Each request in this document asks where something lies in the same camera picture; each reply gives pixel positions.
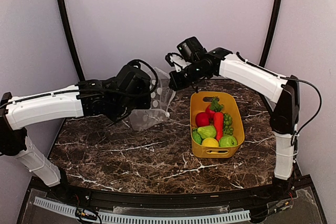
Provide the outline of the green toy chayote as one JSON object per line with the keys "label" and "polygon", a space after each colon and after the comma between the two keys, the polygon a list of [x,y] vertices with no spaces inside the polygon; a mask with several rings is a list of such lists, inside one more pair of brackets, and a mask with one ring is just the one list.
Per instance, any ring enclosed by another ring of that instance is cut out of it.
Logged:
{"label": "green toy chayote", "polygon": [[216,129],[213,125],[199,127],[197,132],[202,139],[215,138],[217,135]]}

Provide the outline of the black right frame post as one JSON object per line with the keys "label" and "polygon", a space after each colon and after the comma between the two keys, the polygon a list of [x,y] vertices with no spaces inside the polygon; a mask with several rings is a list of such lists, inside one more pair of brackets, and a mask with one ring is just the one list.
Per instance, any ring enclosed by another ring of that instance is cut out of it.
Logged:
{"label": "black right frame post", "polygon": [[281,1],[282,0],[274,0],[274,2],[273,2],[271,16],[270,16],[270,20],[269,20],[269,26],[268,26],[268,30],[267,30],[267,35],[266,35],[263,51],[261,53],[261,57],[260,57],[260,61],[259,61],[259,65],[261,67],[265,67],[266,63],[267,63],[267,60],[268,60],[268,56],[269,56],[269,53],[270,53],[271,44],[272,44],[272,41],[273,41],[273,38],[274,38],[276,25],[277,25],[277,21],[278,21],[278,16],[279,16],[279,12],[280,12]]}

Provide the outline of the black frame post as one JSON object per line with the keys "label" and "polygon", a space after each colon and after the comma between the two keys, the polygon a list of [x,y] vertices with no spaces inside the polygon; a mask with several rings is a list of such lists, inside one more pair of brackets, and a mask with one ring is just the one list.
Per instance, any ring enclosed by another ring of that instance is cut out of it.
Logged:
{"label": "black frame post", "polygon": [[75,67],[77,77],[79,81],[85,81],[85,75],[84,75],[82,66],[80,64],[79,56],[76,50],[75,41],[74,41],[72,30],[70,27],[69,17],[68,17],[67,8],[66,8],[66,2],[65,0],[57,0],[57,3],[58,3],[58,9],[60,13],[63,30],[66,36],[66,41],[68,44],[72,63]]}
{"label": "black frame post", "polygon": [[270,53],[271,44],[272,44],[272,41],[273,41],[273,38],[274,38],[276,25],[277,25],[277,21],[278,21],[278,16],[279,16],[279,12],[280,12],[281,1],[282,0],[274,0],[274,2],[273,2],[271,16],[270,16],[270,20],[269,20],[269,26],[268,26],[268,30],[267,30],[267,35],[266,35],[263,51],[261,53],[261,57],[260,57],[260,61],[259,61],[259,65],[261,67],[265,67],[266,63],[267,63],[267,60],[268,60],[268,56],[269,56],[269,53]]}

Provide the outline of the red toy radish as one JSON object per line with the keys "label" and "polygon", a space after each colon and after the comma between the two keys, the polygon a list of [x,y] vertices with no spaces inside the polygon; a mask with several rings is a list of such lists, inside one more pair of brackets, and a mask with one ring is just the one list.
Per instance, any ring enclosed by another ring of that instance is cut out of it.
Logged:
{"label": "red toy radish", "polygon": [[207,106],[205,112],[207,113],[209,119],[213,119],[214,114],[216,113],[214,110],[211,109],[211,105],[210,104]]}

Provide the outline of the black left frame post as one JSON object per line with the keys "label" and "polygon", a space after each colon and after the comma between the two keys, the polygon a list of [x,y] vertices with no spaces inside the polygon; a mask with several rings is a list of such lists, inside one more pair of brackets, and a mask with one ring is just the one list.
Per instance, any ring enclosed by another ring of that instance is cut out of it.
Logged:
{"label": "black left frame post", "polygon": [[75,41],[74,41],[72,30],[70,27],[69,17],[68,17],[67,8],[66,8],[66,2],[65,0],[57,0],[57,3],[58,3],[58,9],[60,13],[63,30],[66,36],[66,41],[68,44],[72,63],[75,67],[77,77],[79,81],[85,81],[85,75],[84,75],[82,66],[80,64],[79,56],[76,50]]}

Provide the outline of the small right wrist webcam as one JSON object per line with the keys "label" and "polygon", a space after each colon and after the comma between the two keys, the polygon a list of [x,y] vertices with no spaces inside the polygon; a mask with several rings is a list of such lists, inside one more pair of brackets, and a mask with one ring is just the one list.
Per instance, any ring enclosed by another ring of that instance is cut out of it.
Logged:
{"label": "small right wrist webcam", "polygon": [[180,54],[175,52],[169,52],[165,56],[165,60],[171,67],[175,68],[176,72],[181,72],[188,66],[188,62],[186,62]]}

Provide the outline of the yellow toy lemon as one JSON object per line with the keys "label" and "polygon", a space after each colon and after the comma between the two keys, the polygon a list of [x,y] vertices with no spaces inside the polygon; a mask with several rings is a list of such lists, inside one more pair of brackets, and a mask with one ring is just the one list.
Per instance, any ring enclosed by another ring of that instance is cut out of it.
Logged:
{"label": "yellow toy lemon", "polygon": [[219,147],[219,142],[215,138],[208,137],[208,138],[205,138],[202,141],[202,146],[205,146],[205,147]]}

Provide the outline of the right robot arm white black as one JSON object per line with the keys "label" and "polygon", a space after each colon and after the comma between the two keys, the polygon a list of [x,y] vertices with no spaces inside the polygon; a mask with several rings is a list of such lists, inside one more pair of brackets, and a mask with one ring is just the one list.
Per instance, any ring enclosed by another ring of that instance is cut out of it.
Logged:
{"label": "right robot arm white black", "polygon": [[284,180],[291,176],[295,159],[294,135],[299,117],[298,79],[274,73],[221,47],[211,51],[201,48],[196,51],[183,50],[180,54],[168,53],[165,60],[175,68],[169,74],[169,87],[174,91],[185,89],[202,78],[221,76],[253,89],[276,105],[270,114],[270,126],[276,137],[274,175],[279,180],[268,187],[268,195],[278,200],[286,194],[288,184]]}

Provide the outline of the green toy guava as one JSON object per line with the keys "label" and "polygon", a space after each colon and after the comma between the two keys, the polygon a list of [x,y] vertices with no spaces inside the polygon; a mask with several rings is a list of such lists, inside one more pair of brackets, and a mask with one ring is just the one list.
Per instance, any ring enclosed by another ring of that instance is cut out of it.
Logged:
{"label": "green toy guava", "polygon": [[238,145],[238,141],[232,135],[225,135],[219,140],[220,147],[233,147],[237,145]]}

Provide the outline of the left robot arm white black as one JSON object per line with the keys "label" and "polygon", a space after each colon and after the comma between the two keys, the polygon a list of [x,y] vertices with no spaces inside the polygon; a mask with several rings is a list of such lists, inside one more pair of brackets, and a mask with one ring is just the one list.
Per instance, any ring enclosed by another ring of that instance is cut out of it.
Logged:
{"label": "left robot arm white black", "polygon": [[88,80],[27,97],[5,93],[1,99],[1,155],[19,160],[63,201],[74,197],[65,172],[51,163],[30,139],[26,127],[61,119],[105,115],[113,124],[134,109],[148,109],[157,83],[130,77]]}

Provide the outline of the clear dotted zip top bag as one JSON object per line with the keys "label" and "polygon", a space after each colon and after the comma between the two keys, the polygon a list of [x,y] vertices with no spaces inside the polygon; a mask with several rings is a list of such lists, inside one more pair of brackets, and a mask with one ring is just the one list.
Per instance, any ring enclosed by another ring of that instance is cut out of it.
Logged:
{"label": "clear dotted zip top bag", "polygon": [[127,118],[135,131],[146,130],[170,118],[168,110],[176,92],[169,88],[169,75],[157,67],[153,69],[158,76],[158,84],[151,93],[150,108],[147,110],[133,110]]}

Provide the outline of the red toy apple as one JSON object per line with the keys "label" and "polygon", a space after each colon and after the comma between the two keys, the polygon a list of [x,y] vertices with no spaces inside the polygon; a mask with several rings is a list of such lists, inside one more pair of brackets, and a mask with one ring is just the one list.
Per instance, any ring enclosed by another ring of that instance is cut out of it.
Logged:
{"label": "red toy apple", "polygon": [[209,116],[206,112],[200,112],[195,117],[195,123],[197,127],[204,127],[210,125]]}

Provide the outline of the orange toy carrot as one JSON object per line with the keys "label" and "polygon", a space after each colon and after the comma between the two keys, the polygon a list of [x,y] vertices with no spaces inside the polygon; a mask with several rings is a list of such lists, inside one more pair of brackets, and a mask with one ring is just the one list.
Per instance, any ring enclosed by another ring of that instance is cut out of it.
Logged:
{"label": "orange toy carrot", "polygon": [[216,112],[213,117],[214,127],[216,129],[217,135],[216,140],[219,141],[223,136],[223,122],[224,115],[222,112]]}

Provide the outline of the yellow plastic basket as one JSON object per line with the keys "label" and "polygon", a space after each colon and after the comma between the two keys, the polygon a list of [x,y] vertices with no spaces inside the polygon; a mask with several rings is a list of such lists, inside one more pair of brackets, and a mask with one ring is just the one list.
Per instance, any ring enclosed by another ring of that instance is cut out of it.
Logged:
{"label": "yellow plastic basket", "polygon": [[230,158],[245,139],[237,103],[228,93],[194,93],[190,126],[192,152],[199,158]]}

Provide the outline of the green toy cucumber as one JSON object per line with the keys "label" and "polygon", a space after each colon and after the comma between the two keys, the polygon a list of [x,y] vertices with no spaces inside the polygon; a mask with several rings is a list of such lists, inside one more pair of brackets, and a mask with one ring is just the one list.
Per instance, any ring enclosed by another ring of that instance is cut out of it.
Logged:
{"label": "green toy cucumber", "polygon": [[193,138],[193,140],[194,140],[195,143],[197,143],[197,144],[199,144],[199,145],[202,144],[203,139],[202,139],[202,137],[200,136],[200,134],[198,133],[197,129],[194,129],[194,130],[192,131],[192,138]]}

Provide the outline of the black front rail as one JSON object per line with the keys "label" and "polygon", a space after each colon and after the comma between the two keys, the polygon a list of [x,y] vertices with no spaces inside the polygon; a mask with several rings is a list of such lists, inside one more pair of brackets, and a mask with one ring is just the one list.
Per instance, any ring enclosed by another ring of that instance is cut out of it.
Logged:
{"label": "black front rail", "polygon": [[46,186],[39,178],[33,177],[29,189],[36,189],[46,193],[52,199],[68,204],[78,203],[79,206],[91,209],[112,209],[113,207],[135,208],[198,208],[229,206],[231,209],[254,209],[263,207],[267,203],[289,198],[289,193],[299,187],[302,181],[299,177],[287,182],[273,181],[266,186],[248,189],[220,191],[201,194],[135,194],[106,190],[88,189],[84,187],[66,185],[56,186],[55,189]]}

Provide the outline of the green toy grapes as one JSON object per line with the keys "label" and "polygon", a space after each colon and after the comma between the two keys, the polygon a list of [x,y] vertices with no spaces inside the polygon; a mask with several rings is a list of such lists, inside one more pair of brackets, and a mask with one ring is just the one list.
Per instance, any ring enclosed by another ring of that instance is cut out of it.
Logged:
{"label": "green toy grapes", "polygon": [[223,122],[223,134],[224,135],[233,135],[233,118],[228,113],[224,113],[224,122]]}

